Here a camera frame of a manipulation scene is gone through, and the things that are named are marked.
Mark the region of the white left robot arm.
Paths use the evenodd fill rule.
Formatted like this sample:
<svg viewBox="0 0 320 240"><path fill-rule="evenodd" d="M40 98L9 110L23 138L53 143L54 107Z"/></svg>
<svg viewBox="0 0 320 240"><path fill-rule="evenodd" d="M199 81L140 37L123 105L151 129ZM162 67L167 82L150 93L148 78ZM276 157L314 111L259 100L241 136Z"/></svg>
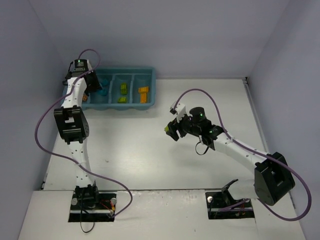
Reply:
<svg viewBox="0 0 320 240"><path fill-rule="evenodd" d="M95 179L87 173L91 170L87 150L90 128L82 110L82 102L84 95L89 96L101 90L102 86L89 60L77 58L72 64L74 69L66 76L67 96L53 115L59 135L76 161L74 193L79 208L93 209L99 202L99 191Z"/></svg>

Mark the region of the green square lego brick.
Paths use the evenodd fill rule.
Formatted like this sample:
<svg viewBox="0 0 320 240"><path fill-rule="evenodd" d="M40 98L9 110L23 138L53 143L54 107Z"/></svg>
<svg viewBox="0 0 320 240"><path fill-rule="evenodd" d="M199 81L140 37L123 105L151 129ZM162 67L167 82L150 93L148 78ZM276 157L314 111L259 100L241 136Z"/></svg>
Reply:
<svg viewBox="0 0 320 240"><path fill-rule="evenodd" d="M126 104L127 103L127 98L126 97L119 97L117 102L119 104Z"/></svg>

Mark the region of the brown long lego brick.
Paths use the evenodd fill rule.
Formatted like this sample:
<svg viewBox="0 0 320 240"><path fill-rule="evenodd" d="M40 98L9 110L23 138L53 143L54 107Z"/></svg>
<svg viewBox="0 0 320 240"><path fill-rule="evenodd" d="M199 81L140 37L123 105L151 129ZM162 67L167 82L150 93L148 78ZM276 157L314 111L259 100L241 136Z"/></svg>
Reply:
<svg viewBox="0 0 320 240"><path fill-rule="evenodd" d="M86 102L87 100L88 100L88 96L87 96L87 95L83 95L82 101L83 101L83 102Z"/></svg>

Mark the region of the yellow long lego brick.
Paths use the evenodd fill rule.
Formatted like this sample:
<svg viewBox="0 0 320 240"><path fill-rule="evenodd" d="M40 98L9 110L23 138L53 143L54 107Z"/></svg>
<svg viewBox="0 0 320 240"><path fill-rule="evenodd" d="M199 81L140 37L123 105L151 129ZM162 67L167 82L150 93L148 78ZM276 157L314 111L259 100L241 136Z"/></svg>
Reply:
<svg viewBox="0 0 320 240"><path fill-rule="evenodd" d="M140 103L146 104L147 102L148 102L148 94L147 93L140 94Z"/></svg>

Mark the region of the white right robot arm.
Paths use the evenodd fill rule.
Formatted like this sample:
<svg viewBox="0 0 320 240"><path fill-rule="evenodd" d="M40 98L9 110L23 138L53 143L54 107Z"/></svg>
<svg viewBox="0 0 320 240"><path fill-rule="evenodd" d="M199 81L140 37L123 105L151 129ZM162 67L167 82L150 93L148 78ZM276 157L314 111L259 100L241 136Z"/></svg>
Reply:
<svg viewBox="0 0 320 240"><path fill-rule="evenodd" d="M207 119L203 107L194 107L186 112L184 104L173 104L170 113L175 118L164 130L174 141L192 135L198 138L200 144L225 154L253 174L251 179L234 179L222 188L231 203L242 199L259 199L268 206L274 206L296 185L282 154L251 152L244 143L237 145L221 126Z"/></svg>

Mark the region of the orange lego brick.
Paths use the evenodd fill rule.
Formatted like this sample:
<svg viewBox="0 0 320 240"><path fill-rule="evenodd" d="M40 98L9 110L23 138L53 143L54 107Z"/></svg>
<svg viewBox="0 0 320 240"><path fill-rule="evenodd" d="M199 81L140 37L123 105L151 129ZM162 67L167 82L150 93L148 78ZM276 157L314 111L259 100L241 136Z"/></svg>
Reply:
<svg viewBox="0 0 320 240"><path fill-rule="evenodd" d="M145 87L139 87L138 88L138 93L139 94L144 94L144 93L148 93L149 92L149 87L145 86Z"/></svg>

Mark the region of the cyan long lego brick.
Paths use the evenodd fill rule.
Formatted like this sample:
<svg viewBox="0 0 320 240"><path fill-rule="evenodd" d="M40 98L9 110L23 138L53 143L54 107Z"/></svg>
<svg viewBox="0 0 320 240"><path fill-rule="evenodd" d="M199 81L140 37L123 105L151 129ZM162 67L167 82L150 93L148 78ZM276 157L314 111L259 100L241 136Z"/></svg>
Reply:
<svg viewBox="0 0 320 240"><path fill-rule="evenodd" d="M105 97L105 96L107 96L107 95L109 94L109 90L106 89L106 88L103 88L103 89L98 90L97 93L98 93L100 96Z"/></svg>

